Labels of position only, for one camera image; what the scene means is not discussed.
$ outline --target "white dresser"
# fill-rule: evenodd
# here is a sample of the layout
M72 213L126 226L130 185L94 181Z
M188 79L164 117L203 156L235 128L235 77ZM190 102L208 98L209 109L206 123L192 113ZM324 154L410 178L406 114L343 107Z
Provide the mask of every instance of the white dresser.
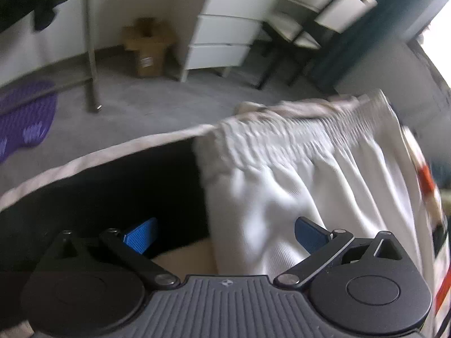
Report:
M180 81L197 68L240 66L278 0L174 0L171 23L179 42L174 55ZM315 0L319 9L329 0Z

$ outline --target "gray carpet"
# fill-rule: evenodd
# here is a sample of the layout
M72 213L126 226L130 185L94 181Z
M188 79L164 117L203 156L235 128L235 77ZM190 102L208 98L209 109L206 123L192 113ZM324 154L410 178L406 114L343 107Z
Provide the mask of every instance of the gray carpet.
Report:
M103 108L98 114L85 111L84 89L74 88L58 97L58 107L47 138L33 149L22 149L0 165L0 195L35 175L77 157L133 138L170 132L200 123L215 123L231 116L242 101L274 104L281 100L322 97L304 78L289 88L284 84L294 66L283 65L267 87L253 85L269 63L255 45L242 67L228 78L214 70L191 71L186 83L178 82L177 65L169 60L166 76L134 77L134 57L129 53L98 62ZM56 81L80 75L66 69Z

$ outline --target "cardboard box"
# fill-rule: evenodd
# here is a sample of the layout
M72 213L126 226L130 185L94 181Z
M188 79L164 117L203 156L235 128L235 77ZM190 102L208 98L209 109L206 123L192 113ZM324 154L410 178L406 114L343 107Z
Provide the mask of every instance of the cardboard box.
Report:
M177 39L167 21L139 18L122 29L122 40L127 51L135 51L138 76L147 77L163 74L166 50Z

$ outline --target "chair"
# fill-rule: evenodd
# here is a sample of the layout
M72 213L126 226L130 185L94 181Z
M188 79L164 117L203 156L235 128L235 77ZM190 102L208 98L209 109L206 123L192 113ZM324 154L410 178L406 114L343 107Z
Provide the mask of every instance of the chair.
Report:
M301 68L296 71L288 84L295 82L305 65L336 34L343 33L353 23L377 5L376 0L332 0L318 15L299 24L287 14L275 12L263 22L262 28L271 37L270 43L278 53L263 74L257 89L261 90L288 55L296 60L299 51L306 54Z

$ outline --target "white fabric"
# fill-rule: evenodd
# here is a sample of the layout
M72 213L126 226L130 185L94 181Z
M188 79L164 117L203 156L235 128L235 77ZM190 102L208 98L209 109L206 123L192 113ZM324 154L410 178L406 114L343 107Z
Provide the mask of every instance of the white fabric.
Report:
M321 118L329 117L336 114L346 115L356 107L362 105L362 103L370 100L373 96L382 96L383 94L380 90L372 93L370 95L362 95L358 98L350 97L344 100L343 96L335 96L324 99L308 99L299 102L280 102L278 105L267 107L262 104L243 102L236 109L236 118L239 120L263 120L268 118ZM405 142L406 148L410 155L410 160L414 165L415 169L418 168L418 162L420 158L423 158L421 149L418 146L415 138L411 135L409 129L403 127L402 129L403 140ZM419 216L415 218L415 230L417 233L418 244L420 249L420 254L424 257L423 262L423 276L428 282L429 288L433 291L433 296L436 295L438 289L442 285L443 279L449 266L449 252L448 252L448 242L445 242L445 247L443 252L433 261L431 265L430 261L432 257L432 241L431 241L431 229L436 227L438 224L442 224L441 220L442 212L437 211L435 205L431 205L432 197L423 198L423 204L425 204L425 209L421 210ZM421 215L426 215L428 213L428 218L422 218ZM443 311L447 312L449 307L443 307ZM431 312L426 319L422 333L426 337L431 337L433 334L434 327L434 312L435 312L435 300L432 301ZM438 316L435 319L436 329L441 326L441 320Z
M17 326L0 332L0 338L29 338L33 335L33 329L27 321Z
M382 93L315 120L230 118L197 138L221 274L270 279L308 256L299 216L356 237L394 232L434 291L434 252L415 168Z

